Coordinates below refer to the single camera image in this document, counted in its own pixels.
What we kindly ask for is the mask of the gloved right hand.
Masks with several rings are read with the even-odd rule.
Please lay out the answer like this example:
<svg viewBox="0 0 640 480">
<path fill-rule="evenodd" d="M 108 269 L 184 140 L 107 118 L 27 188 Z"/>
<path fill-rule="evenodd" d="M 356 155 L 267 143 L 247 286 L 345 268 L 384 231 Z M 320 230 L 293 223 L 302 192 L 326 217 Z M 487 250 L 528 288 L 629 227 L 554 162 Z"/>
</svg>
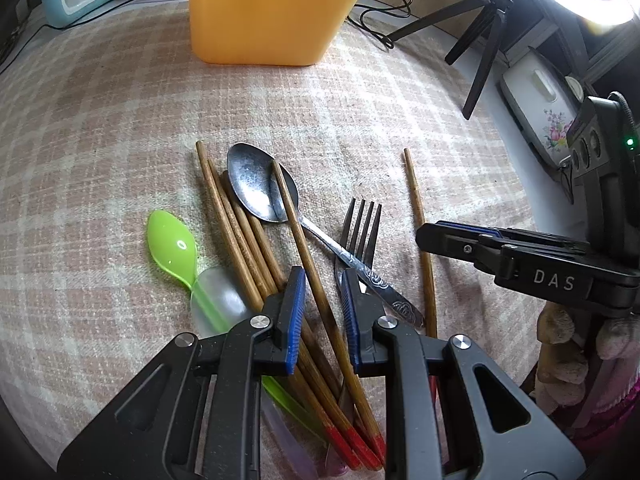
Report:
<svg viewBox="0 0 640 480">
<path fill-rule="evenodd" d="M 535 379 L 535 400 L 546 414 L 582 402 L 590 370 L 588 348 L 613 369 L 600 390 L 593 411 L 604 413 L 631 395 L 639 381 L 639 318 L 606 320 L 593 338 L 578 335 L 578 317 L 569 308 L 548 302 L 537 321 L 541 343 Z"/>
</svg>

